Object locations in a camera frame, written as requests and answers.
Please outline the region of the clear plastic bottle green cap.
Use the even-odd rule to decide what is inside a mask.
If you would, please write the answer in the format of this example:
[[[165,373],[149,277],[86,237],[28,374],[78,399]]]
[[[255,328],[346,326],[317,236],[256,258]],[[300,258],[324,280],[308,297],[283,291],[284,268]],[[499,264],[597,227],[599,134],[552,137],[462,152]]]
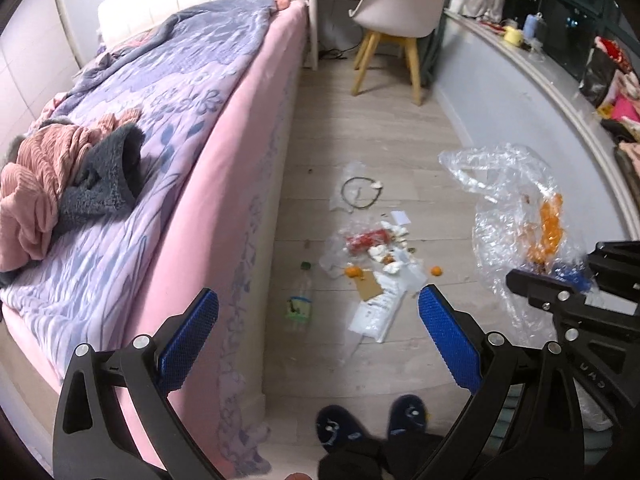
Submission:
[[[293,332],[306,330],[312,310],[312,270],[311,263],[303,261],[299,266],[292,292],[286,300],[285,318]]]

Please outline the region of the brown cardboard piece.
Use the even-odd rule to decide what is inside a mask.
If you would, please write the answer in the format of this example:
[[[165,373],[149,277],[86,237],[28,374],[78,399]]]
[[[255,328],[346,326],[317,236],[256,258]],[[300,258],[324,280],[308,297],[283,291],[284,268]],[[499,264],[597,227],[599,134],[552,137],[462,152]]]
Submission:
[[[356,285],[360,299],[364,302],[380,296],[384,292],[383,287],[372,271],[362,270],[357,276],[352,278],[352,280]]]

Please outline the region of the pink knitted garment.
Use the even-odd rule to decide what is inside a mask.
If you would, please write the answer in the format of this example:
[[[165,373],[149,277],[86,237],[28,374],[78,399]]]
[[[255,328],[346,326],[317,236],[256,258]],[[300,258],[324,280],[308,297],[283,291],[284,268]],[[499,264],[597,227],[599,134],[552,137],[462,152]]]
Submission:
[[[58,224],[58,204],[92,148],[141,110],[106,114],[92,126],[52,122],[22,141],[16,159],[1,170],[1,270],[42,260]]]

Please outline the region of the purple floral quilt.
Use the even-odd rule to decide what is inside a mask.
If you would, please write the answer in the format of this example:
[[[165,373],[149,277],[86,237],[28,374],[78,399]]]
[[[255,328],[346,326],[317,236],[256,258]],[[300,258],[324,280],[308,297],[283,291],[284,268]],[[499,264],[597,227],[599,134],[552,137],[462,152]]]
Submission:
[[[217,0],[107,52],[1,171],[1,298],[55,374],[122,338],[160,233],[276,0]]]

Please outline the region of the blue bottle on sill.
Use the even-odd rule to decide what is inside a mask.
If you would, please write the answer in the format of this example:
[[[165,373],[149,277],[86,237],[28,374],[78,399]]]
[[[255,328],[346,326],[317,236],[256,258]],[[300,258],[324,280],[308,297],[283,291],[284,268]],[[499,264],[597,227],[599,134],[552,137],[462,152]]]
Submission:
[[[523,39],[531,44],[534,40],[544,43],[548,26],[541,12],[528,14],[523,26]]]

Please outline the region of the yellow cup on sill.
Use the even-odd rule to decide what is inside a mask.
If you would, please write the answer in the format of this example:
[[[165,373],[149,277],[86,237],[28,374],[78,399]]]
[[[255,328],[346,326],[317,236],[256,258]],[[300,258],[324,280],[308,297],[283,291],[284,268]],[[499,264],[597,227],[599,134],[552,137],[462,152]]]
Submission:
[[[517,27],[506,26],[504,28],[503,40],[513,47],[521,47],[524,41],[523,31]]]

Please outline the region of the orange fruit left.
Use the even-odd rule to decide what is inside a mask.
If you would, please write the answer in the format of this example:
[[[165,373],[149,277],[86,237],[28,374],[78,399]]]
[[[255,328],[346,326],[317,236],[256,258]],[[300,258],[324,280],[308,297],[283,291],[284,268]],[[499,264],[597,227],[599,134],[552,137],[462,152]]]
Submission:
[[[344,274],[348,278],[361,278],[363,276],[363,270],[359,266],[346,266]]]

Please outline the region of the white paper scrap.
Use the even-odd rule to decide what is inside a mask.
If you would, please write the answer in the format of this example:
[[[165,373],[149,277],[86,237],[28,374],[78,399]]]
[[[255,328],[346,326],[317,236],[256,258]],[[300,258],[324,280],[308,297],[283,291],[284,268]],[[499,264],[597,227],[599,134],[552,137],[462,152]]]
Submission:
[[[403,210],[392,210],[390,214],[392,215],[395,223],[398,226],[406,226],[407,224],[411,223],[408,214],[406,214]]]

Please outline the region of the dark grey fuzzy garment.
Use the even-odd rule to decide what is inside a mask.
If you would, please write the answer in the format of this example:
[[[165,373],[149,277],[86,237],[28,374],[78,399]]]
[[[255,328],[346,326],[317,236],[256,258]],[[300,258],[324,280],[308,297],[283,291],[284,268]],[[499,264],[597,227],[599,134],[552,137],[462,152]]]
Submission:
[[[134,210],[143,186],[143,141],[142,130],[130,122],[90,148],[58,203],[55,236],[106,217],[122,218]]]

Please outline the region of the clothes pile on sill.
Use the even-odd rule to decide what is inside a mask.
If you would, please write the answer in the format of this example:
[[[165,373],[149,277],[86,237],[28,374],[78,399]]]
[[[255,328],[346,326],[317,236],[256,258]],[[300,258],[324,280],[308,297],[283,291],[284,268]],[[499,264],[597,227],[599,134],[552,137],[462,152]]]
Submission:
[[[639,76],[615,40],[594,38],[579,91],[596,109],[600,125],[612,138],[616,164],[638,204]]]

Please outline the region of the pink bed mattress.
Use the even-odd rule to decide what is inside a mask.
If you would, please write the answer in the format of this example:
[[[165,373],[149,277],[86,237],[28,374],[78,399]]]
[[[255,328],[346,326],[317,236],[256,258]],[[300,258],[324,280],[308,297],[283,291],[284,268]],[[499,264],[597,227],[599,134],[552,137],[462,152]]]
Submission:
[[[131,214],[60,237],[2,292],[2,358],[51,427],[78,344],[115,349],[213,289],[218,322],[169,399],[225,476],[264,474],[267,289],[307,9],[218,0],[174,14],[160,38],[41,111],[92,124],[140,110],[144,188]]]

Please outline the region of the white chair wooden legs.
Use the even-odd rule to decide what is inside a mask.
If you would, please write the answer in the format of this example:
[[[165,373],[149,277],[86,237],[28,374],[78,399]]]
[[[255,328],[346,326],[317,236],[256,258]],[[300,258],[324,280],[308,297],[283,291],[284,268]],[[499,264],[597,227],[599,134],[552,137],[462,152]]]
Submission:
[[[352,94],[360,93],[368,67],[381,41],[398,44],[405,49],[412,85],[412,99],[422,103],[418,40],[435,31],[445,0],[360,0],[349,12],[352,20],[363,28],[366,36],[356,55],[356,79]]]

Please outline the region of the red snack wrapper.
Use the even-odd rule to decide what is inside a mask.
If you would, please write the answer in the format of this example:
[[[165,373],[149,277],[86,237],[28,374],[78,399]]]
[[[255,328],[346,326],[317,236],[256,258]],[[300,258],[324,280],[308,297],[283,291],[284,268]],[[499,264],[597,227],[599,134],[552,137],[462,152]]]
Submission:
[[[379,228],[349,235],[345,238],[345,244],[350,254],[360,255],[364,254],[372,247],[388,244],[392,238],[392,234],[390,234],[389,230]]]

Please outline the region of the clear plastic trash bag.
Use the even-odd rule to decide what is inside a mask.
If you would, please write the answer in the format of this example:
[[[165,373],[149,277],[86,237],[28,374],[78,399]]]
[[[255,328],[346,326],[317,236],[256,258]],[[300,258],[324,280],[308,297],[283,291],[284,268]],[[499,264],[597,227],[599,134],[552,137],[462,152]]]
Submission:
[[[472,246],[478,276],[506,312],[516,344],[540,348],[556,331],[550,314],[506,287],[512,270],[554,278],[602,306],[584,240],[570,223],[558,181],[538,154],[503,143],[442,152],[438,160],[477,198]]]

